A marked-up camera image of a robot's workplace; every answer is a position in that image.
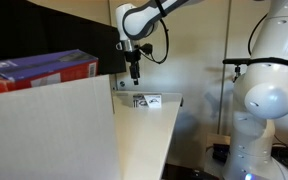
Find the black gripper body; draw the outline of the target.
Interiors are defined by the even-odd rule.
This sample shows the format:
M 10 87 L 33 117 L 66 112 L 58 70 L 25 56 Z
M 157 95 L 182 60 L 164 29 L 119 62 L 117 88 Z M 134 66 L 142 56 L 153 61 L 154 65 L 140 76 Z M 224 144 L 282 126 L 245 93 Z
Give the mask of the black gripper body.
M 124 53 L 126 61 L 130 63 L 130 68 L 132 73 L 139 73 L 139 60 L 141 53 L 139 50 L 135 50 L 133 52 L 125 52 Z

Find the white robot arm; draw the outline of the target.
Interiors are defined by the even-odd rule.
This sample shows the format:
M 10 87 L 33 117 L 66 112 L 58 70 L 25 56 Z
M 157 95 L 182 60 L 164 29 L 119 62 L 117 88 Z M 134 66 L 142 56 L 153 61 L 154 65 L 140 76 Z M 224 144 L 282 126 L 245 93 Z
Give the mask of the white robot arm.
M 137 82 L 139 41 L 175 9 L 202 0 L 149 0 L 115 10 L 119 43 Z M 225 180 L 288 180 L 288 169 L 271 156 L 274 121 L 288 114 L 288 0 L 270 0 L 270 9 L 247 61 L 247 70 L 233 89 L 233 129 L 223 167 Z

